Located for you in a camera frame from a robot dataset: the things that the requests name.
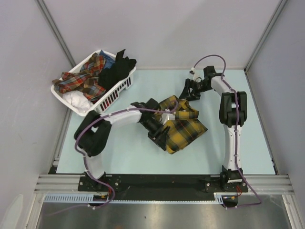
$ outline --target light blue table surface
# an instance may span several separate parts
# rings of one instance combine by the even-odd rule
[[[182,92],[187,70],[137,70],[134,84],[120,93],[107,110],[126,108],[132,102],[161,100]],[[227,70],[227,82],[247,93],[248,117],[241,136],[241,160],[244,174],[275,174],[260,126],[250,89],[242,70]],[[160,149],[147,137],[141,124],[113,128],[102,152],[102,165],[112,174],[219,174],[224,161],[224,127],[219,121],[220,96],[213,90],[190,102],[199,110],[199,120],[208,131],[173,155]],[[61,152],[57,173],[83,173],[82,156],[74,150],[73,135],[83,117],[73,113]]]

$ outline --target black mounting plate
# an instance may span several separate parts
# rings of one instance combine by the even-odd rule
[[[237,193],[236,184],[222,187],[219,177],[210,175],[107,174],[99,180],[114,188],[116,200],[207,201],[214,200],[214,192]],[[242,192],[248,192],[247,186],[237,185]],[[78,191],[98,193],[108,192],[108,188],[85,174]]]

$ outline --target blue cloth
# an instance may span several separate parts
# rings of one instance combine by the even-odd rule
[[[104,64],[103,69],[111,68],[111,66],[115,63],[115,60],[112,57],[108,56],[106,53],[104,53],[103,50],[101,50],[99,55],[104,57],[104,59],[106,61],[106,63]]]

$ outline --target clothing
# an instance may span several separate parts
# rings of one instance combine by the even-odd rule
[[[62,94],[76,90],[83,92],[90,101],[96,101],[106,93],[106,89],[97,83],[98,74],[103,69],[104,64],[104,57],[94,53],[81,67],[79,73],[62,73],[62,80],[56,79],[52,82],[55,89]]]
[[[135,59],[123,58],[125,49],[118,52],[115,57],[115,63],[111,68],[103,69],[99,74],[98,84],[106,90],[110,90],[118,81],[129,76],[129,72],[135,67]]]
[[[91,103],[80,91],[66,92],[62,95],[62,98],[78,109],[80,113],[87,112],[93,106],[93,103]]]
[[[167,121],[164,128],[170,127],[167,133],[166,150],[168,153],[173,154],[180,149],[185,148],[196,138],[201,136],[208,129],[197,119],[199,111],[193,109],[189,102],[186,100],[178,100],[173,95],[159,103],[161,110],[173,109],[175,101],[179,102],[176,110],[175,119]],[[155,118],[161,119],[161,114],[156,113]]]
[[[108,56],[106,53],[104,53],[103,50],[100,51],[100,56],[103,56],[106,60],[103,69],[111,68],[111,66],[115,63],[115,60],[112,57]]]

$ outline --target red plaid shirt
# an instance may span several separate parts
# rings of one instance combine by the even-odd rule
[[[79,73],[62,73],[62,80],[53,80],[55,89],[62,94],[77,90],[83,92],[91,101],[99,100],[106,93],[106,90],[98,85],[98,75],[105,63],[103,56],[94,53]]]

